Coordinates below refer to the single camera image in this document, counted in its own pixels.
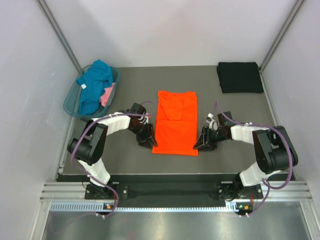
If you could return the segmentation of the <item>orange t shirt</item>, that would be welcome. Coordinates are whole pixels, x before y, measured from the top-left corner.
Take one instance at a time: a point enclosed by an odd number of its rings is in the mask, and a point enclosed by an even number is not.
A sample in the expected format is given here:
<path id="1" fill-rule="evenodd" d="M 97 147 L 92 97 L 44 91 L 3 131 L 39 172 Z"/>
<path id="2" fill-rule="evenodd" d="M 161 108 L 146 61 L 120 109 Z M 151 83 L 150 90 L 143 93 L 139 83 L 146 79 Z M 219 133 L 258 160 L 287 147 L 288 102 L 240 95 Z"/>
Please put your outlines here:
<path id="1" fill-rule="evenodd" d="M 198 98 L 194 91 L 158 92 L 155 120 L 157 146 L 153 154 L 198 155 L 194 145 L 198 139 Z"/>

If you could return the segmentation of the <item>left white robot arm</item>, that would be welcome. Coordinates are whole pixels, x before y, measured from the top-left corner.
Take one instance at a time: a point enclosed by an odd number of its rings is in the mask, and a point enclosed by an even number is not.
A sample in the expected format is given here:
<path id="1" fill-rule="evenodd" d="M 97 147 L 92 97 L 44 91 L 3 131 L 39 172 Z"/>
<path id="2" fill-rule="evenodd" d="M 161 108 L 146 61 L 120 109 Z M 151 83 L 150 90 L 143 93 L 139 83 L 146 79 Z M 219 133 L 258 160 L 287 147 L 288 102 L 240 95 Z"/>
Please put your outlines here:
<path id="1" fill-rule="evenodd" d="M 117 111 L 100 118 L 83 118 L 83 130 L 77 131 L 70 139 L 67 150 L 71 161 L 77 160 L 88 174 L 90 183 L 102 198 L 109 198 L 114 191 L 111 175 L 102 160 L 107 136 L 118 131 L 129 130 L 139 146 L 152 149 L 158 145 L 150 113 L 139 103 L 130 109 Z"/>

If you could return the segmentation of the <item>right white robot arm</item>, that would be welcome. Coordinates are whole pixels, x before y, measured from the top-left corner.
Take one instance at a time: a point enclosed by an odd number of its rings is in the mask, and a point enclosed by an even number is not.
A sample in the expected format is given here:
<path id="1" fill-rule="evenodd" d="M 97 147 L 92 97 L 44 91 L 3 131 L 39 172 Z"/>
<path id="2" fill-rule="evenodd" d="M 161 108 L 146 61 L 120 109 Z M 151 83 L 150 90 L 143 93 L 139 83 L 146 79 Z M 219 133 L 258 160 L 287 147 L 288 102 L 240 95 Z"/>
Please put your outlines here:
<path id="1" fill-rule="evenodd" d="M 193 146 L 195 150 L 211 151 L 219 142 L 232 140 L 251 144 L 254 147 L 256 161 L 246 170 L 238 173 L 233 180 L 233 192 L 239 198 L 245 198 L 252 186 L 282 171 L 292 171 L 299 158 L 288 136 L 281 126 L 266 127 L 252 123 L 238 123 L 229 111 L 217 115 L 209 113 L 208 125 L 202 127 L 200 137 Z"/>

